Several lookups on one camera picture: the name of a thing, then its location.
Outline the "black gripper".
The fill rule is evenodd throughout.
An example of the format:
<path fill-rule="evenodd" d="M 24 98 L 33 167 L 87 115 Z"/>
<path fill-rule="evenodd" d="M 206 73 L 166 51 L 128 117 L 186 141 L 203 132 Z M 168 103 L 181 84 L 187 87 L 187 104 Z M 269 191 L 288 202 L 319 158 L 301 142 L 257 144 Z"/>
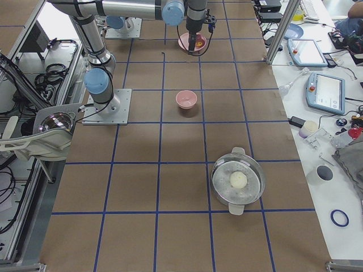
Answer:
<path fill-rule="evenodd" d="M 197 32 L 201 31 L 204 24 L 208 25 L 209 33 L 213 33 L 216 27 L 216 18 L 209 17 L 200 20 L 194 20 L 187 17 L 186 28 L 190 32 L 188 37 L 188 52 L 193 53 L 195 50 L 195 43 L 197 38 Z"/>

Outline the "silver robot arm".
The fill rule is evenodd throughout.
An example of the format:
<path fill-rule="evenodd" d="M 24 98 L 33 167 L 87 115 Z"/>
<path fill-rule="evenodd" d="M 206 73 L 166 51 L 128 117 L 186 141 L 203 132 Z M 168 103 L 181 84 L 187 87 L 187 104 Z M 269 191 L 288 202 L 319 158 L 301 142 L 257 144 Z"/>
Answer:
<path fill-rule="evenodd" d="M 94 106 L 84 120 L 96 122 L 117 116 L 121 100 L 113 87 L 116 61 L 106 48 L 95 16 L 155 19 L 178 26 L 197 7 L 206 7 L 204 1 L 51 1 L 51 4 L 70 17 L 88 53 L 91 70 L 85 74 L 84 84 Z"/>
<path fill-rule="evenodd" d="M 197 33 L 201 31 L 204 24 L 208 25 L 210 38 L 208 46 L 213 37 L 214 29 L 216 27 L 216 18 L 210 14 L 210 10 L 206 8 L 206 0 L 190 0 L 187 1 L 187 21 L 186 29 L 188 30 L 188 54 L 192 54 L 195 49 Z"/>

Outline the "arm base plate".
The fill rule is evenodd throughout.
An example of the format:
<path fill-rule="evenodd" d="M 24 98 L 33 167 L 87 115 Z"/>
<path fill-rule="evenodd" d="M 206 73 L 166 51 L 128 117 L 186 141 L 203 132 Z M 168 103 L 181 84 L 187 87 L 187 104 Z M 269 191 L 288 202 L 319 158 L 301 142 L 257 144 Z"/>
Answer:
<path fill-rule="evenodd" d="M 142 24 L 140 18 L 107 16 L 105 23 L 107 39 L 138 39 L 140 37 Z"/>
<path fill-rule="evenodd" d="M 126 125 L 131 97 L 130 88 L 114 89 L 113 99 L 105 109 L 103 109 L 105 105 L 97 103 L 85 108 L 82 123 L 84 125 Z"/>

